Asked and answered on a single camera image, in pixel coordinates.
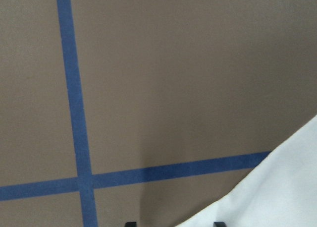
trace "blue painter's tape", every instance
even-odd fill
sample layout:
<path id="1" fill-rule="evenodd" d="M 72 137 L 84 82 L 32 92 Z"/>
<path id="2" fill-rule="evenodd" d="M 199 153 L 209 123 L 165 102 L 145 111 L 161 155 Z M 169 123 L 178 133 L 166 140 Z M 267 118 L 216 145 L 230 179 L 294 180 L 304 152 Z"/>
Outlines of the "blue painter's tape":
<path id="1" fill-rule="evenodd" d="M 57 0 L 60 35 L 76 155 L 78 186 L 85 227 L 97 227 L 89 146 L 70 0 Z"/>
<path id="2" fill-rule="evenodd" d="M 77 178 L 33 182 L 0 187 L 0 201 L 78 191 Z"/>
<path id="3" fill-rule="evenodd" d="M 171 164 L 94 175 L 94 188 L 106 188 L 208 173 L 255 168 L 270 152 Z"/>
<path id="4" fill-rule="evenodd" d="M 255 168 L 270 152 L 209 159 L 181 164 L 117 171 L 93 176 L 94 188 L 108 188 L 222 171 Z M 78 191 L 79 178 L 66 178 L 0 187 L 0 201 Z"/>

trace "white cloth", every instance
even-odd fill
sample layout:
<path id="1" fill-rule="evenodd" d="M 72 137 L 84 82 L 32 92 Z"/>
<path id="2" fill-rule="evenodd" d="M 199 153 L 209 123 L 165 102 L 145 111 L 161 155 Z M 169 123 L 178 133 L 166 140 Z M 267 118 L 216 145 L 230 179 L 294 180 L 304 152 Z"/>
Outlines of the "white cloth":
<path id="1" fill-rule="evenodd" d="M 317 227 L 317 116 L 229 194 L 177 227 Z"/>

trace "blue tape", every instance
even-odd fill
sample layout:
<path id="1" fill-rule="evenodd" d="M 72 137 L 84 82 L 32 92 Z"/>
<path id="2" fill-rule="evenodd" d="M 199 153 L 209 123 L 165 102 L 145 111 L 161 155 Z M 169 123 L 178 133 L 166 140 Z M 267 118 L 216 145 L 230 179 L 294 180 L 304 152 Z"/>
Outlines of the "blue tape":
<path id="1" fill-rule="evenodd" d="M 270 152 L 171 164 L 94 175 L 94 188 L 159 181 L 208 173 L 255 168 Z"/>
<path id="2" fill-rule="evenodd" d="M 70 117 L 73 129 L 83 222 L 85 227 L 97 227 L 97 213 L 92 183 L 92 172 L 71 1 L 57 0 L 57 9 L 66 73 Z"/>
<path id="3" fill-rule="evenodd" d="M 77 178 L 33 182 L 0 187 L 0 201 L 78 191 Z"/>
<path id="4" fill-rule="evenodd" d="M 94 188 L 108 188 L 223 171 L 255 168 L 270 152 L 116 171 L 93 176 Z M 78 191 L 78 178 L 0 187 L 0 201 Z"/>

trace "white fabric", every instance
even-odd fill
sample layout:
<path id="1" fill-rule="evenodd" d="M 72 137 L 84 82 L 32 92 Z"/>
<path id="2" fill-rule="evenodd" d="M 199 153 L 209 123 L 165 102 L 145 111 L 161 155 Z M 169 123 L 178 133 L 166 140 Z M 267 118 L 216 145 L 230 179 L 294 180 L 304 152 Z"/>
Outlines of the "white fabric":
<path id="1" fill-rule="evenodd" d="M 177 227 L 317 227 L 317 116 L 229 194 Z"/>

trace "black object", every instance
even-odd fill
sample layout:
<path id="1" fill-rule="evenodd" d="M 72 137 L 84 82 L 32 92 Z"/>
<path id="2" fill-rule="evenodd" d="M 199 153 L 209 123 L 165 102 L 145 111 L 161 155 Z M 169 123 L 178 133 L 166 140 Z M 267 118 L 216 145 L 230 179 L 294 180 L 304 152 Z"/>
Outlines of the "black object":
<path id="1" fill-rule="evenodd" d="M 227 227 L 224 222 L 214 222 L 213 227 Z"/>
<path id="2" fill-rule="evenodd" d="M 125 223 L 124 227 L 137 227 L 136 222 L 127 222 Z"/>

